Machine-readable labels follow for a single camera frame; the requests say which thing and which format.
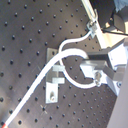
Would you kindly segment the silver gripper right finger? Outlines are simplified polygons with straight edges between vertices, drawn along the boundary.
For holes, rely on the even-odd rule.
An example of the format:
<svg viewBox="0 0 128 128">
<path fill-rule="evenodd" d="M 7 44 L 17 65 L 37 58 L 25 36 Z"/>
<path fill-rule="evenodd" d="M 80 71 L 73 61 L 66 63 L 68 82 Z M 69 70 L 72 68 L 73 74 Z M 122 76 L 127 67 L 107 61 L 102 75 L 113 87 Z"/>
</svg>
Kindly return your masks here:
<svg viewBox="0 0 128 128">
<path fill-rule="evenodd" d="M 117 65 L 125 65 L 127 57 L 124 47 L 125 40 L 122 39 L 117 44 L 106 49 L 101 49 L 98 52 L 88 52 L 90 60 L 106 60 L 109 67 Z"/>
</svg>

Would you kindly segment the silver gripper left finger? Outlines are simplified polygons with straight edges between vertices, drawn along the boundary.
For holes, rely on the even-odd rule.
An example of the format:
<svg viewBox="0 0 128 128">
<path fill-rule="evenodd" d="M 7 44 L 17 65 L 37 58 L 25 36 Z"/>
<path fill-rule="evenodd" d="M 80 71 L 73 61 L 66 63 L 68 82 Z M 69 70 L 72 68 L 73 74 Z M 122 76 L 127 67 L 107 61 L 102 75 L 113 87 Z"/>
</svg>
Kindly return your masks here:
<svg viewBox="0 0 128 128">
<path fill-rule="evenodd" d="M 83 62 L 80 68 L 85 77 L 94 80 L 97 87 L 107 84 L 116 95 L 119 94 L 124 76 L 123 65 L 116 65 L 111 69 L 105 62 Z"/>
</svg>

